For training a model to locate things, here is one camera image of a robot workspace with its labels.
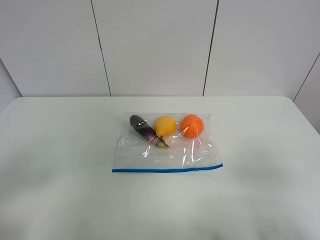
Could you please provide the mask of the clear zip bag blue zipper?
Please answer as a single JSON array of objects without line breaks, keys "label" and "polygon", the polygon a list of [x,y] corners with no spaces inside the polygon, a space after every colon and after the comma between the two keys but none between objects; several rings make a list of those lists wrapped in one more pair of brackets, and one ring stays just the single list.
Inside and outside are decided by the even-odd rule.
[{"label": "clear zip bag blue zipper", "polygon": [[[146,141],[131,126],[130,117],[142,117],[153,129],[154,122],[162,116],[176,121],[176,131],[164,137],[169,148],[159,148]],[[204,130],[196,138],[181,134],[180,123],[187,113],[124,112],[118,119],[120,135],[115,145],[112,172],[114,173],[184,173],[209,171],[223,166],[211,131],[211,114],[198,114]]]}]

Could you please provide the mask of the yellow pear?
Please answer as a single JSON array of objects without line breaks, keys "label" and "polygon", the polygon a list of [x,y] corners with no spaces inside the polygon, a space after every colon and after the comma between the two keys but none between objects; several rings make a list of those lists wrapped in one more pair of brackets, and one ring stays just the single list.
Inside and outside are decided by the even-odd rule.
[{"label": "yellow pear", "polygon": [[164,115],[155,120],[153,127],[159,138],[167,138],[176,132],[177,123],[173,117]]}]

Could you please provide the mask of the purple eggplant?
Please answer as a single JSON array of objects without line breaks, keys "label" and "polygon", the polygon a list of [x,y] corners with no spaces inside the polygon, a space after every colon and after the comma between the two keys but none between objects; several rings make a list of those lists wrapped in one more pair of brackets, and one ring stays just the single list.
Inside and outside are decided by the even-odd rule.
[{"label": "purple eggplant", "polygon": [[139,115],[132,115],[129,122],[131,127],[150,144],[158,148],[169,148],[165,140],[162,137],[158,137],[155,130]]}]

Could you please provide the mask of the orange fruit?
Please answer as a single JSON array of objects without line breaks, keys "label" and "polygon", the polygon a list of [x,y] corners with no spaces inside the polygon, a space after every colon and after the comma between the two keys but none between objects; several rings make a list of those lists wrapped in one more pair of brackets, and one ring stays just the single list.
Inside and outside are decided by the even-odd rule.
[{"label": "orange fruit", "polygon": [[204,130],[204,122],[197,115],[189,114],[182,119],[179,128],[181,134],[189,139],[194,139],[200,136]]}]

